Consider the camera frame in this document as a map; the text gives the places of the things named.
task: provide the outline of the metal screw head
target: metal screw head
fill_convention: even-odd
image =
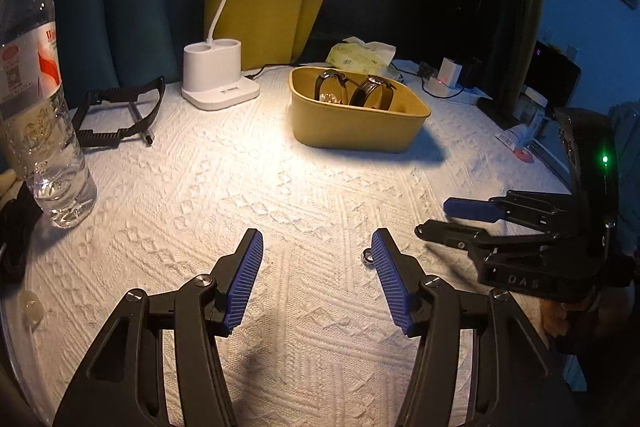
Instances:
[[[196,277],[196,280],[194,280],[194,284],[200,288],[209,286],[212,282],[213,282],[213,279],[208,273],[205,273],[203,275],[198,275]]]
[[[427,278],[422,281],[422,284],[427,288],[439,288],[442,285],[442,279],[436,275],[428,275]]]
[[[127,292],[127,301],[129,302],[138,302],[140,301],[145,295],[143,294],[142,290],[130,290]]]
[[[509,292],[507,290],[494,290],[494,299],[500,302],[505,302],[510,299]]]

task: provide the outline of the table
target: table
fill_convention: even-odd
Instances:
[[[417,340],[394,326],[375,272],[361,263],[372,232],[389,228],[425,272],[485,293],[466,255],[427,245],[414,226],[444,219],[450,196],[566,191],[537,160],[522,163],[501,145],[478,108],[427,99],[419,84],[433,116],[408,152],[307,148],[292,135],[288,74],[262,74],[258,99],[220,112],[197,110],[179,85],[168,86],[153,147],[131,139],[87,152],[94,211],[70,232],[38,224],[24,283],[46,310],[33,346],[54,407],[127,290],[177,289],[255,227],[264,234],[262,267],[243,324],[219,341],[239,424],[392,425]],[[111,106],[92,110],[85,125],[130,122],[126,106]],[[516,298],[540,331],[538,302]],[[462,339],[452,425],[468,398],[469,332]],[[164,347],[170,419],[181,425],[169,332]]]

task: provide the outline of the yellow basket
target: yellow basket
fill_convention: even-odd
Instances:
[[[388,111],[373,109],[380,102],[377,89],[369,107],[350,107],[314,100],[316,79],[327,68],[296,68],[289,75],[293,136],[300,143],[322,149],[350,149],[401,153],[409,149],[415,137],[431,116],[431,109],[408,87],[391,80],[396,90]],[[343,71],[361,84],[366,74]],[[347,83],[349,99],[356,86]],[[322,92],[342,99],[342,86],[335,78],[322,84]]]

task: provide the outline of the desk lamp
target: desk lamp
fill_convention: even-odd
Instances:
[[[226,1],[220,1],[207,40],[184,49],[182,96],[208,111],[247,102],[260,94],[260,86],[241,74],[240,41],[213,38]]]

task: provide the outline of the bottle label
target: bottle label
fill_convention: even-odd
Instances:
[[[38,26],[0,47],[0,116],[11,120],[60,86],[56,23]]]

